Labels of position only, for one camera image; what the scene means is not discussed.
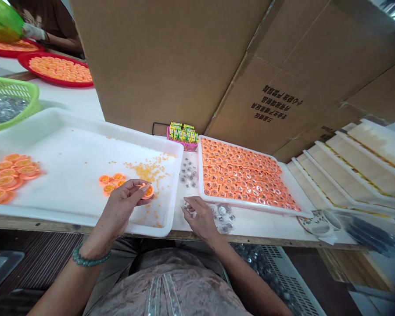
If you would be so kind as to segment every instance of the white glove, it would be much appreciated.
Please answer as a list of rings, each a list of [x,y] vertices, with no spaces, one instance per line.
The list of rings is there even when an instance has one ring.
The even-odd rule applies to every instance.
[[[22,33],[26,38],[31,38],[34,40],[45,40],[45,31],[28,23],[25,23],[23,25]]]

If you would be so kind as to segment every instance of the cardboard sheet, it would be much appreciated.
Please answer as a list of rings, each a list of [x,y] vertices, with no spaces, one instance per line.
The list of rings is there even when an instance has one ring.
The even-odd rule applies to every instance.
[[[278,0],[206,135],[288,162],[367,116],[395,121],[395,22],[366,0]]]
[[[105,120],[203,133],[271,0],[72,0]]]

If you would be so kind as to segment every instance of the bracelet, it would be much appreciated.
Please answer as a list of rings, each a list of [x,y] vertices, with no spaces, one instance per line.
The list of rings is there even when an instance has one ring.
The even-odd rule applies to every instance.
[[[97,266],[100,265],[102,263],[104,263],[105,261],[108,260],[108,258],[110,258],[111,256],[111,250],[102,258],[100,259],[95,259],[95,260],[88,260],[85,258],[82,258],[82,256],[79,254],[79,249],[82,247],[83,243],[81,243],[80,245],[78,245],[72,253],[72,258],[73,261],[76,262],[76,264],[78,266],[84,266],[84,267],[92,267],[92,266]]]

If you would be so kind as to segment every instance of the wooden table edge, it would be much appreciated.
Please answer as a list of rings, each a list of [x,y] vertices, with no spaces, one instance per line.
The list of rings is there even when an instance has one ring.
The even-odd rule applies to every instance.
[[[92,231],[92,227],[73,225],[68,223],[52,222],[42,219],[31,219],[16,216],[0,215],[0,229],[9,230],[31,230],[58,233],[80,233],[88,234]],[[150,238],[149,236],[125,234],[124,236],[134,236],[142,238]],[[360,244],[335,244],[330,245],[323,241],[301,241],[282,238],[265,238],[250,237],[240,235],[224,235],[228,242],[241,244],[261,244],[281,247],[302,247],[302,248],[329,248],[329,249],[345,249],[345,250],[366,250],[366,247]],[[172,230],[163,239],[200,241],[200,238],[193,232]]]

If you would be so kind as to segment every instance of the hand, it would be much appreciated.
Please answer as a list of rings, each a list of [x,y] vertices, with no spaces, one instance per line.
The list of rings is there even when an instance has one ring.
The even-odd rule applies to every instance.
[[[130,179],[111,192],[97,225],[79,251],[82,256],[93,259],[108,253],[113,242],[126,230],[134,208],[149,204],[154,199],[155,195],[152,195],[141,200],[150,185],[145,180]]]
[[[25,23],[22,27],[22,33],[26,38],[34,40],[45,40],[46,34],[43,29],[37,28],[32,24]]]
[[[184,219],[204,242],[212,246],[221,237],[221,234],[216,229],[211,208],[201,197],[185,197],[184,200],[189,203],[187,206],[189,211],[196,212],[196,216],[193,218],[188,211],[182,209]]]

